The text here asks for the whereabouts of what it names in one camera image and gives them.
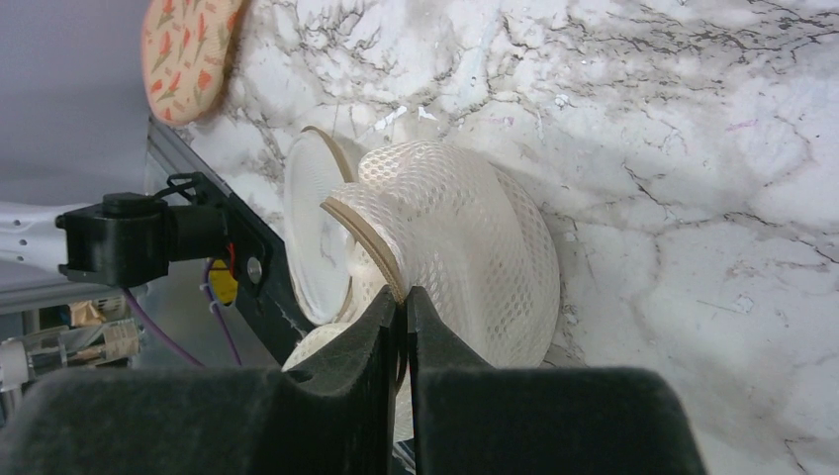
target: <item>orange floral pattern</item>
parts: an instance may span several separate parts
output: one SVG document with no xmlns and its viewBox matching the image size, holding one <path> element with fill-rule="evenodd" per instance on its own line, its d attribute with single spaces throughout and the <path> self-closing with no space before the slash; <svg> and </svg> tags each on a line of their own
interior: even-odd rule
<svg viewBox="0 0 839 475">
<path fill-rule="evenodd" d="M 221 92 L 243 0 L 151 0 L 142 26 L 143 79 L 154 114 L 184 124 Z"/>
</svg>

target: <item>purple cable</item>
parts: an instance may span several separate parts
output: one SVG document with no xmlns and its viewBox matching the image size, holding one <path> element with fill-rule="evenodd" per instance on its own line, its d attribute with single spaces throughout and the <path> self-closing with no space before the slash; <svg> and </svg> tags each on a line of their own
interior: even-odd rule
<svg viewBox="0 0 839 475">
<path fill-rule="evenodd" d="M 210 301 L 210 311 L 216 317 L 216 321 L 219 322 L 219 326 L 222 328 L 222 332 L 224 332 L 225 334 L 225 338 L 228 341 L 228 348 L 231 349 L 233 359 L 235 360 L 237 365 L 241 366 L 241 357 L 239 357 L 238 350 L 235 347 L 235 343 L 233 343 L 231 331 L 228 330 L 228 324 L 225 323 L 225 319 L 224 317 L 222 317 L 222 312 L 219 310 L 219 306 L 221 304 L 216 299 L 216 296 L 213 294 L 213 289 L 210 287 L 210 271 L 212 269 L 213 259 L 208 259 L 207 264 L 204 266 L 204 275 L 201 278 L 201 288 L 204 289 L 204 295 L 206 295 L 207 300 Z"/>
<path fill-rule="evenodd" d="M 166 345 L 167 348 L 171 349 L 174 353 L 178 356 L 182 357 L 183 359 L 189 361 L 195 366 L 204 367 L 204 364 L 195 359 L 195 356 L 189 354 L 189 351 L 183 349 L 181 345 L 176 343 L 172 338 L 169 337 L 157 324 L 148 316 L 148 314 L 142 309 L 140 303 L 138 303 L 137 299 L 132 295 L 129 289 L 123 289 L 123 293 L 126 295 L 126 301 L 129 303 L 129 307 L 131 307 L 132 311 L 140 318 L 143 326 L 146 327 L 150 332 L 154 333 L 155 336 L 160 338 L 163 341 L 163 344 Z"/>
</svg>

